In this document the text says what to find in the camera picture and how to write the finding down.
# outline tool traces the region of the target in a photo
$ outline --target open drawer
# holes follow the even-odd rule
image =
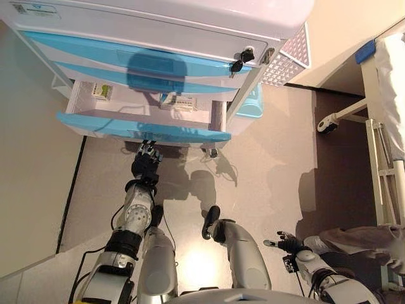
[[[100,101],[92,95],[92,89],[93,83],[76,81],[66,113],[58,113],[58,119],[79,134],[180,146],[215,147],[215,143],[230,140],[225,132],[227,103],[207,96],[197,99],[190,112],[163,110],[160,94],[117,85],[109,100]]]

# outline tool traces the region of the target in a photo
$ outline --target blue handle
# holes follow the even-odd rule
[[[213,77],[230,75],[230,63],[182,54],[65,35],[24,32],[32,40],[60,51],[138,72],[169,76]],[[251,68],[244,66],[239,73]]]
[[[232,92],[237,89],[233,87],[216,87],[206,84],[193,84],[190,82],[172,81],[154,77],[139,76],[131,73],[121,73],[101,68],[89,68],[87,66],[72,65],[71,63],[55,62],[70,70],[78,71],[82,74],[116,82],[118,84],[126,84],[132,89],[148,90],[152,92],[177,92],[177,93],[223,93]]]
[[[177,127],[173,125],[156,125],[153,123],[132,122],[103,117],[58,112],[58,120],[64,124],[91,132],[100,132],[114,136],[147,139],[168,143],[215,143],[229,141],[231,135],[196,128]]]

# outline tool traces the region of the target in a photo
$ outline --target robot finger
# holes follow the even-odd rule
[[[277,234],[280,236],[281,239],[288,239],[288,238],[294,238],[295,235],[285,232],[285,231],[277,231]]]
[[[265,246],[267,246],[267,247],[277,247],[277,248],[278,248],[278,242],[272,241],[272,240],[270,240],[270,239],[265,239],[265,240],[263,241],[263,244],[264,244]]]

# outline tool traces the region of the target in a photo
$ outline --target key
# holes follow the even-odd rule
[[[243,67],[243,62],[242,60],[238,60],[233,65],[230,67],[230,78],[233,78],[235,76],[235,73],[239,72]]]

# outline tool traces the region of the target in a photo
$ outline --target sticker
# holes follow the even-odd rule
[[[56,8],[50,5],[11,2],[19,14],[60,19]]]

